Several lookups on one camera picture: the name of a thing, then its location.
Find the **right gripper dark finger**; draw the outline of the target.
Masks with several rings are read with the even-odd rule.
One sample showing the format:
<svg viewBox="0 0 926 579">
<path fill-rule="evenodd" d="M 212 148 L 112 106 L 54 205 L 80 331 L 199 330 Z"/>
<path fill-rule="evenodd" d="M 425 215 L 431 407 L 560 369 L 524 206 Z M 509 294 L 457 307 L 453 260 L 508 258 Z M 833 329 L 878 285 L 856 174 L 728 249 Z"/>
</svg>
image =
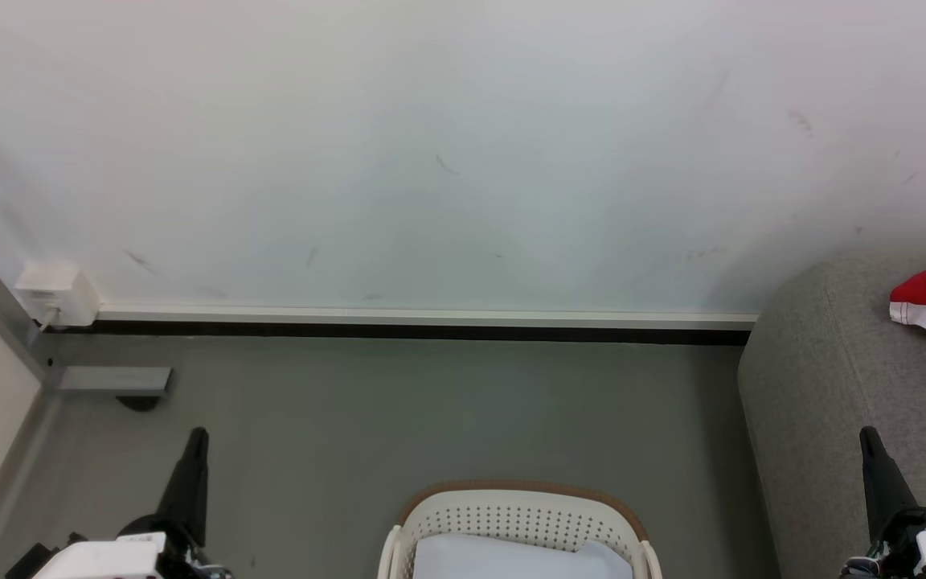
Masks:
<svg viewBox="0 0 926 579">
<path fill-rule="evenodd" d="M 891 458 L 874 426 L 859 433 L 862 480 L 870 540 L 878 541 L 894 515 L 918 507 L 911 488 Z"/>
</svg>

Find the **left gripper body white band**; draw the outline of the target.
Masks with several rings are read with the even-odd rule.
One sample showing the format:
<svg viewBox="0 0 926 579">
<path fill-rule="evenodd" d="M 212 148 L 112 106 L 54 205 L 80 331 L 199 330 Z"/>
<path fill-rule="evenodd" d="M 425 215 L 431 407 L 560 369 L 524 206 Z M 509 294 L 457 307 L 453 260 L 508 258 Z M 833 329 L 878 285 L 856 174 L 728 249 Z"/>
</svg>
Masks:
<svg viewBox="0 0 926 579">
<path fill-rule="evenodd" d="M 202 524 L 147 515 L 111 541 L 77 541 L 49 554 L 31 579 L 232 579 L 203 552 Z"/>
</svg>

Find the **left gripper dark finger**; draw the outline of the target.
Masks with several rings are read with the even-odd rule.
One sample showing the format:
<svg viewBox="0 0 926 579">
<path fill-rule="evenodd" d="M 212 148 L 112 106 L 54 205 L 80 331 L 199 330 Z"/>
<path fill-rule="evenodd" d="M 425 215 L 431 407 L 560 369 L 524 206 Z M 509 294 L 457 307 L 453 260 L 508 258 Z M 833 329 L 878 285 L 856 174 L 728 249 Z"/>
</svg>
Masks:
<svg viewBox="0 0 926 579">
<path fill-rule="evenodd" d="M 206 545 L 209 443 L 202 426 L 191 430 L 157 509 L 159 521 L 199 548 Z"/>
</svg>

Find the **grey fabric sofa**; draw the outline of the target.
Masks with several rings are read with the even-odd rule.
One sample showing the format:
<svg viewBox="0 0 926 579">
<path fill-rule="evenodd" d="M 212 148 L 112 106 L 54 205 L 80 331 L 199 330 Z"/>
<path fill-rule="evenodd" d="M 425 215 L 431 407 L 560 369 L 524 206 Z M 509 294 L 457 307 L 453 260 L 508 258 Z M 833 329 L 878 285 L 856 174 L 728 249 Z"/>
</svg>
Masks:
<svg viewBox="0 0 926 579">
<path fill-rule="evenodd" d="M 782 579 L 838 579 L 870 546 L 864 426 L 926 507 L 926 330 L 889 313 L 893 287 L 925 269 L 926 249 L 838 254 L 756 320 L 738 385 Z"/>
</svg>

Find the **black baseboard strip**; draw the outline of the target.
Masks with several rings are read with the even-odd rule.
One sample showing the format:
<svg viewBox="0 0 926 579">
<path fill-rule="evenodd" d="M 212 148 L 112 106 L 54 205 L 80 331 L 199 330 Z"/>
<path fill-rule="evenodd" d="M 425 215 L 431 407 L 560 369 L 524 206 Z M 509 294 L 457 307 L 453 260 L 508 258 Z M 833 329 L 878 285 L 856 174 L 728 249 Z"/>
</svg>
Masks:
<svg viewBox="0 0 926 579">
<path fill-rule="evenodd" d="M 143 322 L 99 320 L 88 327 L 55 330 L 60 335 L 180 337 L 294 337 L 332 339 L 421 339 L 551 343 L 644 343 L 745 346 L 749 330 L 622 329 L 622 327 L 519 327 L 342 325 L 341 323 Z"/>
</svg>

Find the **cream perforated laundry basket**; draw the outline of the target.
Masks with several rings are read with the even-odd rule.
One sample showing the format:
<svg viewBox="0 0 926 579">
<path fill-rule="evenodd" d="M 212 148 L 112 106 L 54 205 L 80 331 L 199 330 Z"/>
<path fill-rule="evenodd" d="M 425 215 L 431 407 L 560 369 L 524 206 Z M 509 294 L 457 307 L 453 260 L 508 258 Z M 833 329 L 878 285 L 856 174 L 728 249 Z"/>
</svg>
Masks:
<svg viewBox="0 0 926 579">
<path fill-rule="evenodd" d="M 632 579 L 664 579 L 648 532 L 621 499 L 573 485 L 495 479 L 437 483 L 411 497 L 383 542 L 376 579 L 414 579 L 416 547 L 442 534 L 570 553 L 595 541 L 631 567 Z"/>
</svg>

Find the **pale blue cloth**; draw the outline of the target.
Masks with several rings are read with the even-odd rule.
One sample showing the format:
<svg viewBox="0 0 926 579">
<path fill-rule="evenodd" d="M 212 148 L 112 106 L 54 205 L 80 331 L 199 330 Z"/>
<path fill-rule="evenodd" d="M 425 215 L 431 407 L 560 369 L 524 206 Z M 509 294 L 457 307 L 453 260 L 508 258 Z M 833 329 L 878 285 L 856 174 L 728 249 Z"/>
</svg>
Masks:
<svg viewBox="0 0 926 579">
<path fill-rule="evenodd" d="M 633 579 L 633 568 L 595 541 L 562 551 L 448 534 L 418 543 L 412 579 Z"/>
</svg>

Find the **grey metal frame foot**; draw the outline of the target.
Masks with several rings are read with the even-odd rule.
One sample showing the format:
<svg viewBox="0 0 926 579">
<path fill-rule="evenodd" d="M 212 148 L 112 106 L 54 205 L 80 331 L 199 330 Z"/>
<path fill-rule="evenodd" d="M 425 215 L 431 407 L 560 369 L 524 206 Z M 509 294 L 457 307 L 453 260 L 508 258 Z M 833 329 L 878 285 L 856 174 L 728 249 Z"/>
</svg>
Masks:
<svg viewBox="0 0 926 579">
<path fill-rule="evenodd" d="M 165 396 L 173 368 L 70 366 L 56 388 L 67 393 L 108 393 L 113 396 Z"/>
</svg>

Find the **white wall socket box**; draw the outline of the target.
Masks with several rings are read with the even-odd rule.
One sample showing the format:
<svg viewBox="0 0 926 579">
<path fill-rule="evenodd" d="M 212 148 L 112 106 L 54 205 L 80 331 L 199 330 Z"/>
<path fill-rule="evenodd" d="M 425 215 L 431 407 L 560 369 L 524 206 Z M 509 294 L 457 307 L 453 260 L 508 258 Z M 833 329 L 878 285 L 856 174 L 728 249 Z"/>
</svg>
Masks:
<svg viewBox="0 0 926 579">
<path fill-rule="evenodd" d="M 100 299 L 84 271 L 69 261 L 29 263 L 14 290 L 42 331 L 53 326 L 91 326 Z"/>
</svg>

